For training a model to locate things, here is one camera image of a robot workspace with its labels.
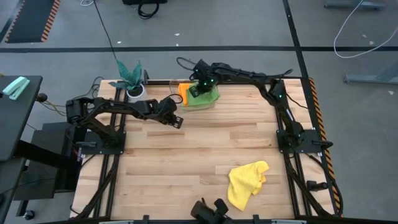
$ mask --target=wooden tabletop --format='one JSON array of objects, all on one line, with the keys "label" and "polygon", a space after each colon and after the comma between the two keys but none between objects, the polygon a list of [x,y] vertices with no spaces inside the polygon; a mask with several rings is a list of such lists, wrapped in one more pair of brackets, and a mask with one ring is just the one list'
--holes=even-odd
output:
[{"label": "wooden tabletop", "polygon": [[[99,96],[113,98],[115,89],[103,80]],[[300,80],[285,80],[287,93],[306,106]],[[111,219],[151,220],[192,219],[190,211],[197,200],[205,198],[213,205],[222,198],[231,218],[293,218],[289,185],[275,132],[274,107],[251,85],[219,85],[221,97],[212,109],[183,112],[181,129],[156,121],[141,121],[127,116],[126,149],[120,157]],[[161,100],[170,94],[169,86],[147,85],[148,99]],[[312,127],[309,113],[289,100],[295,116],[305,129]],[[97,117],[109,124],[110,114]],[[306,155],[301,156],[306,180],[324,182],[322,168]],[[73,208],[80,212],[98,187],[103,156],[97,155],[82,171]],[[229,171],[241,165],[266,161],[267,182],[251,196],[245,211],[233,207],[227,199]],[[300,213],[302,196],[296,187]],[[313,193],[323,208],[333,213],[329,191]],[[101,214],[104,214],[107,192]]]}]

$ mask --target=black cable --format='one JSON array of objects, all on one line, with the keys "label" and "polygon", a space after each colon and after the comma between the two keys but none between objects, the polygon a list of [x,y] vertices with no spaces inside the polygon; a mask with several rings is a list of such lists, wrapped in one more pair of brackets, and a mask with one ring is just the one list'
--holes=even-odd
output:
[{"label": "black cable", "polygon": [[[47,103],[46,101],[45,101],[45,102],[42,102],[42,103],[45,104],[45,105],[51,106],[51,104]],[[54,106],[67,107],[67,106],[65,106],[65,105],[54,105]]]},{"label": "black cable", "polygon": [[157,11],[159,10],[159,3],[157,2],[156,3],[156,8],[155,8],[155,10],[152,12],[152,13],[146,13],[146,12],[143,12],[142,11],[142,7],[143,7],[143,5],[145,4],[145,2],[146,2],[146,0],[142,0],[140,3],[139,3],[139,5],[138,5],[138,16],[141,18],[141,19],[150,19],[152,16],[154,16],[156,13],[157,13]]},{"label": "black cable", "polygon": [[113,161],[111,169],[108,171],[108,174],[106,175],[103,184],[97,189],[95,192],[94,196],[91,198],[91,200],[88,202],[88,204],[84,207],[83,211],[77,215],[75,218],[86,218],[90,215],[91,211],[93,210],[94,206],[98,202],[98,200],[101,198],[103,192],[107,188],[108,184],[111,182],[111,179],[114,178],[114,175],[116,173],[118,164]]},{"label": "black cable", "polygon": [[15,186],[15,187],[12,187],[12,188],[10,188],[10,189],[8,189],[8,190],[5,190],[5,191],[1,192],[0,195],[4,195],[4,194],[7,193],[8,191],[17,189],[17,188],[20,187],[20,186],[24,186],[24,185],[27,185],[27,184],[33,184],[33,183],[36,183],[36,182],[39,182],[39,181],[42,181],[42,180],[54,180],[54,179],[55,179],[55,178],[43,178],[43,179],[39,179],[39,180],[33,180],[33,181],[28,182],[28,183],[20,184],[20,185],[17,185],[17,186]]},{"label": "black cable", "polygon": [[28,125],[28,126],[29,126],[30,128],[32,128],[33,130],[37,131],[37,129],[34,128],[32,125],[30,125],[30,124],[28,124],[28,123],[26,123],[26,125]]},{"label": "black cable", "polygon": [[92,158],[94,158],[94,157],[95,157],[95,154],[92,155],[90,158],[88,158],[88,159],[81,165],[80,169],[83,168],[83,166],[86,165],[86,163],[87,163],[88,161],[90,161],[90,160],[91,160]]},{"label": "black cable", "polygon": [[74,100],[74,99],[77,99],[77,98],[80,98],[80,97],[89,95],[90,92],[91,92],[92,90],[93,90],[93,92],[91,93],[91,95],[93,96],[93,95],[94,95],[94,92],[95,92],[95,91],[98,91],[98,89],[100,88],[100,84],[96,84],[96,83],[95,83],[95,82],[97,81],[97,79],[99,79],[99,78],[101,78],[102,80],[104,80],[104,77],[102,77],[102,76],[97,76],[97,77],[95,77],[95,79],[94,79],[94,81],[93,81],[93,84],[91,84],[91,87],[90,87],[90,89],[88,90],[87,93],[85,93],[85,94],[83,94],[83,95],[80,95],[80,96],[76,96],[76,97],[74,97],[74,98],[72,98],[72,99]]},{"label": "black cable", "polygon": [[66,114],[66,112],[63,112],[63,111],[57,111],[57,110],[55,110],[55,109],[51,109],[51,108],[49,108],[48,106],[46,106],[45,104],[43,104],[43,103],[40,103],[41,105],[43,105],[45,108],[47,108],[47,109],[49,109],[50,111],[54,111],[54,112],[57,112],[59,115],[61,115],[61,116],[66,116],[65,114]]},{"label": "black cable", "polygon": [[76,212],[76,211],[72,208],[72,205],[69,206],[69,209],[70,209],[73,213],[75,213],[76,215],[79,215],[79,214],[80,214],[80,213]]},{"label": "black cable", "polygon": [[111,46],[112,53],[113,53],[113,57],[114,57],[114,59],[115,59],[116,61],[118,61],[118,59],[116,58],[116,54],[114,53],[114,49],[113,49],[113,46],[112,46],[111,39],[109,38],[108,31],[106,31],[106,28],[105,28],[105,25],[104,25],[104,21],[102,21],[102,17],[101,17],[100,11],[98,10],[97,3],[96,3],[95,0],[93,0],[93,2],[94,2],[95,9],[97,10],[98,17],[99,17],[99,19],[100,19],[100,21],[101,21],[102,27],[103,27],[104,30],[105,30],[106,37],[108,38],[109,44],[110,44],[110,46]]},{"label": "black cable", "polygon": [[180,104],[180,103],[182,103],[182,101],[184,100],[184,99],[182,98],[182,95],[179,95],[178,93],[170,94],[170,95],[167,96],[166,98],[170,98],[171,96],[179,96],[179,97],[181,98],[181,101],[175,102],[176,104]]},{"label": "black cable", "polygon": [[192,62],[192,61],[189,60],[189,59],[183,58],[183,57],[177,57],[177,59],[176,59],[177,64],[178,64],[179,66],[181,66],[182,68],[187,69],[187,70],[189,70],[189,71],[193,71],[193,68],[187,68],[187,67],[183,66],[183,65],[179,62],[179,60],[183,60],[183,61],[185,61],[185,62],[188,62],[188,63],[192,64],[192,65],[196,65],[196,63]]},{"label": "black cable", "polygon": [[289,99],[291,100],[291,101],[293,101],[295,104],[297,104],[299,107],[301,107],[301,108],[305,108],[305,109],[307,109],[308,110],[308,108],[307,107],[305,107],[305,106],[302,106],[302,105],[300,105],[300,103],[298,103],[297,101],[295,101],[295,100],[293,100],[290,96],[289,96],[289,94],[287,94],[286,93],[286,95],[287,95],[287,97],[289,97]]},{"label": "black cable", "polygon": [[278,75],[269,75],[270,77],[279,77],[279,81],[285,76],[293,72],[293,69],[289,69],[286,72]]},{"label": "black cable", "polygon": [[315,157],[313,157],[313,156],[311,156],[311,155],[309,155],[309,154],[307,154],[307,153],[306,153],[306,155],[307,155],[309,158],[311,158],[313,161],[315,161],[315,162],[323,169],[324,173],[325,173],[326,176],[329,178],[331,184],[332,184],[333,186],[335,186],[335,189],[337,190],[338,198],[339,198],[339,201],[340,201],[340,208],[338,209],[337,215],[340,217],[340,216],[343,214],[343,196],[341,196],[341,192],[340,192],[340,189],[339,189],[338,186],[337,186],[336,180],[330,175],[329,171],[326,170],[326,169],[323,167],[322,163],[321,163],[317,158],[315,158]]}]

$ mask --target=green plant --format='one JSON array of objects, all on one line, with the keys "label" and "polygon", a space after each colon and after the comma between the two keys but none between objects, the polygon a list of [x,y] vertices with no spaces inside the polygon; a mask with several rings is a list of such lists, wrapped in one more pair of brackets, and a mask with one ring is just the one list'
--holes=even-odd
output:
[{"label": "green plant", "polygon": [[124,82],[110,82],[109,84],[113,87],[121,88],[124,90],[136,90],[141,83],[142,66],[140,62],[138,62],[138,65],[134,68],[132,72],[130,72],[129,69],[121,61],[118,60],[118,68],[120,77]]}]

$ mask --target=white cable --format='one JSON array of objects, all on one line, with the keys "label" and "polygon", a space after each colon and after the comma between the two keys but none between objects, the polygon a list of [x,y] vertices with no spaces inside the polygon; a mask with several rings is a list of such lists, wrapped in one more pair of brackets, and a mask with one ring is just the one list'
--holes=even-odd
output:
[{"label": "white cable", "polygon": [[81,5],[81,6],[90,6],[90,5],[92,5],[92,4],[94,3],[94,0],[91,0],[90,3],[88,3],[88,4],[83,4],[84,1],[87,1],[87,0],[81,0],[81,2],[80,2],[80,5]]},{"label": "white cable", "polygon": [[334,50],[335,50],[335,54],[336,54],[337,56],[341,57],[341,58],[355,58],[355,57],[358,57],[358,56],[360,56],[360,55],[364,55],[364,54],[366,54],[366,53],[372,52],[372,51],[374,51],[374,50],[376,50],[376,49],[382,47],[384,44],[388,43],[388,42],[393,38],[393,36],[396,34],[396,32],[398,31],[398,26],[397,26],[397,28],[396,28],[395,31],[392,33],[392,35],[390,36],[390,38],[388,38],[385,42],[383,42],[383,43],[382,43],[381,45],[379,45],[378,47],[375,47],[375,48],[373,48],[373,49],[371,49],[371,50],[368,50],[368,51],[366,51],[366,52],[362,52],[362,53],[359,53],[359,54],[357,54],[357,55],[352,55],[352,56],[341,56],[340,54],[338,54],[338,53],[337,53],[337,50],[336,50],[336,40],[337,40],[338,36],[340,35],[341,31],[343,30],[344,26],[346,25],[348,19],[349,19],[349,18],[351,17],[351,15],[355,12],[355,10],[362,4],[363,1],[364,1],[364,0],[361,0],[361,2],[355,7],[355,9],[348,15],[347,19],[344,21],[343,25],[341,26],[340,31],[337,33],[337,36],[336,36],[336,38],[335,38],[335,41],[333,42],[333,48],[334,48]]}]

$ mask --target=gray floor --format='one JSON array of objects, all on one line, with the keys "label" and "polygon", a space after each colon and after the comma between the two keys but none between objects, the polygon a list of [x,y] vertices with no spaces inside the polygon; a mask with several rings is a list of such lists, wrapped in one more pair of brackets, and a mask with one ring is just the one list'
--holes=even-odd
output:
[{"label": "gray floor", "polygon": [[[0,2],[0,26],[6,23],[17,0]],[[332,46],[349,9],[324,9],[320,0],[289,1],[302,46]],[[396,28],[398,5],[387,1],[382,11],[358,11],[347,23],[339,46],[371,46],[386,40]],[[280,0],[170,0],[159,14],[140,20],[133,7],[120,1],[98,0],[105,26],[117,47],[269,45],[293,46]],[[398,36],[389,45],[398,45]],[[95,8],[81,7],[79,1],[61,3],[50,37],[44,43],[5,44],[1,48],[109,47]],[[357,52],[344,52],[344,55]],[[207,62],[226,62],[234,67],[266,73],[294,69],[300,75],[295,52],[123,52],[116,54],[129,68],[138,60],[151,78],[187,78],[178,56]],[[335,143],[331,148],[337,181],[344,196],[345,216],[398,220],[395,208],[394,159],[398,157],[397,86],[344,84],[347,73],[380,73],[397,60],[397,52],[376,52],[354,59],[340,59],[333,52],[305,52],[308,73],[315,79],[326,134]],[[0,72],[5,75],[42,75],[41,92],[49,100],[63,104],[88,91],[93,79],[117,78],[111,53],[1,54]],[[29,124],[64,118],[41,105],[35,105]],[[25,129],[22,138],[30,141],[33,130]],[[58,194],[55,200],[29,203],[36,211],[31,221],[15,218],[13,203],[6,223],[42,223],[64,220],[73,194]]]}]

